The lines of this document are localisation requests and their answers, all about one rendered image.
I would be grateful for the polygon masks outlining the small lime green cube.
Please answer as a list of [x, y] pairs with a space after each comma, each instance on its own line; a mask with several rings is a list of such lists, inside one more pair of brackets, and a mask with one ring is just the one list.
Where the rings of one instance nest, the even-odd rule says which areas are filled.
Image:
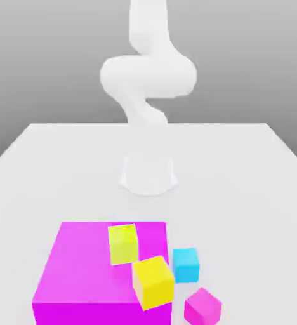
[[108, 233], [111, 265], [123, 265], [138, 261], [138, 236], [134, 223], [109, 226]]

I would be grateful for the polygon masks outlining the large magenta box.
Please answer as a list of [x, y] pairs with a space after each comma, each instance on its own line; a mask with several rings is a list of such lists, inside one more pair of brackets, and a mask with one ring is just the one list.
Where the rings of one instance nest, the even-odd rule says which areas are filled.
[[32, 299], [36, 325], [171, 325], [172, 303], [142, 310], [131, 265], [111, 265], [114, 225], [61, 224]]

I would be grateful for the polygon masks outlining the small yellow cube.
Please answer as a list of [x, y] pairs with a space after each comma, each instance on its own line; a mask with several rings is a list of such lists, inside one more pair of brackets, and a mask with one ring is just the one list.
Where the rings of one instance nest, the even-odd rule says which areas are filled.
[[163, 256], [134, 262], [132, 285], [143, 311], [173, 302], [175, 278]]

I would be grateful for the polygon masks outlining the small pink cube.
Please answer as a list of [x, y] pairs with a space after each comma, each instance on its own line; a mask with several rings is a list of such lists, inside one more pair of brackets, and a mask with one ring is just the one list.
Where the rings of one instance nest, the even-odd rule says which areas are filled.
[[185, 300], [184, 318], [190, 325], [216, 325], [221, 316], [221, 301], [204, 288]]

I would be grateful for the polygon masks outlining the small cyan cube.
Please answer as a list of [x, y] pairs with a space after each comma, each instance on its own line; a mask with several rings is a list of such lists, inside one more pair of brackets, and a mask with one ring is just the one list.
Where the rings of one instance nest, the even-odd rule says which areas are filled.
[[195, 248], [173, 250], [173, 274], [175, 283], [198, 282], [200, 263]]

